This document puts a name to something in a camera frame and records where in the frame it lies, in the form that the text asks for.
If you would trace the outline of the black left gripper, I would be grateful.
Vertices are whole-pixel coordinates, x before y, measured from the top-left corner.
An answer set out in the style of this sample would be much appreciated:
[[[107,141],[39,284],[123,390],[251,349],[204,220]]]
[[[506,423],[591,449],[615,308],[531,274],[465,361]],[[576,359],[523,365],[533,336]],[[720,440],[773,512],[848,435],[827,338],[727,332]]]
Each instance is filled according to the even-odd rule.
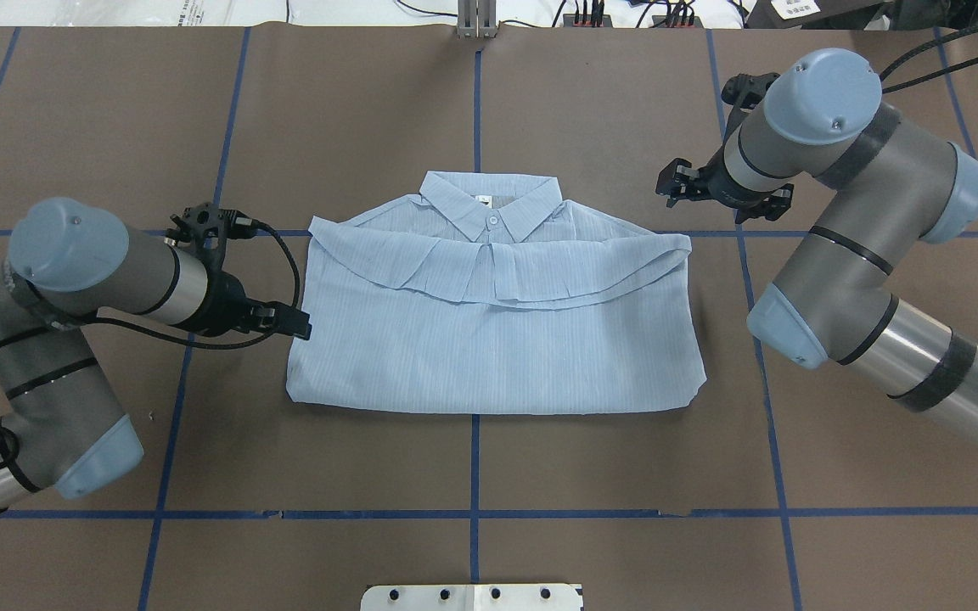
[[[173,227],[166,231],[166,242],[201,263],[207,274],[200,309],[185,322],[176,323],[175,328],[202,337],[217,337],[234,330],[242,334],[256,332],[310,339],[310,316],[301,308],[300,267],[275,228],[244,212],[220,208],[212,202],[171,214],[171,223]],[[294,275],[294,295],[288,303],[250,298],[239,279],[222,269],[228,241],[253,239],[258,233],[272,237],[289,263]]]

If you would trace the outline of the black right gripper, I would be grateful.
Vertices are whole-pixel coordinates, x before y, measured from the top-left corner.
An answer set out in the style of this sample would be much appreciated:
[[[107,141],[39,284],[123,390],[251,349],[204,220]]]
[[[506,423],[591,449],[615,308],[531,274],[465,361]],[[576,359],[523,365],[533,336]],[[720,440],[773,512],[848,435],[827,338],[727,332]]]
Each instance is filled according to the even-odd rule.
[[[684,158],[675,158],[660,171],[655,192],[666,198],[667,208],[682,200],[717,201],[733,209],[737,225],[752,219],[777,221],[791,208],[790,178],[757,170],[745,158],[739,143],[741,124],[763,101],[777,78],[777,73],[738,74],[722,86],[719,99],[730,110],[722,129],[721,147],[699,169]]]

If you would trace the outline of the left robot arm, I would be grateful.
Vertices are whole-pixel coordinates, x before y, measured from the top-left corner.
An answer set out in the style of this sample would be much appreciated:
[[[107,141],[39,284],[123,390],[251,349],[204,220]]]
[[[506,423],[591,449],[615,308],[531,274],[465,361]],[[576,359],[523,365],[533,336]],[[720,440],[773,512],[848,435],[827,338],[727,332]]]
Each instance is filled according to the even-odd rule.
[[[205,202],[163,238],[70,198],[32,206],[0,263],[0,515],[52,488],[92,494],[132,471],[143,445],[86,340],[108,325],[197,350],[307,339],[301,278],[288,303],[250,298],[222,263],[230,240],[275,228]]]

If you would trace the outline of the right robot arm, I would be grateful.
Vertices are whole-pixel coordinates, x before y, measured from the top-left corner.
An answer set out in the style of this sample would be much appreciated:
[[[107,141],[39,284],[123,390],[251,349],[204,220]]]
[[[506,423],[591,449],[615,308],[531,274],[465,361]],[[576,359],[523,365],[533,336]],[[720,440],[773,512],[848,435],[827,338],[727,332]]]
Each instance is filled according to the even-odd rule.
[[[721,97],[731,115],[710,161],[674,159],[657,177],[669,205],[713,200],[737,223],[775,221],[795,177],[834,193],[750,309],[750,335],[807,370],[849,367],[978,448],[978,344],[885,288],[917,241],[946,243],[978,219],[978,160],[904,119],[845,48],[740,74]]]

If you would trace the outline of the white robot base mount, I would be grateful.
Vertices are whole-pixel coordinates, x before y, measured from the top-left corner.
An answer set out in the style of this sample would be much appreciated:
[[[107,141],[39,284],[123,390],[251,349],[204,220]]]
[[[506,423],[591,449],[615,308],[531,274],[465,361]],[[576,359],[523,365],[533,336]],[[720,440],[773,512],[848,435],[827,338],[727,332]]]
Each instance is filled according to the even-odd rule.
[[[583,610],[581,585],[567,583],[380,585],[361,610]]]

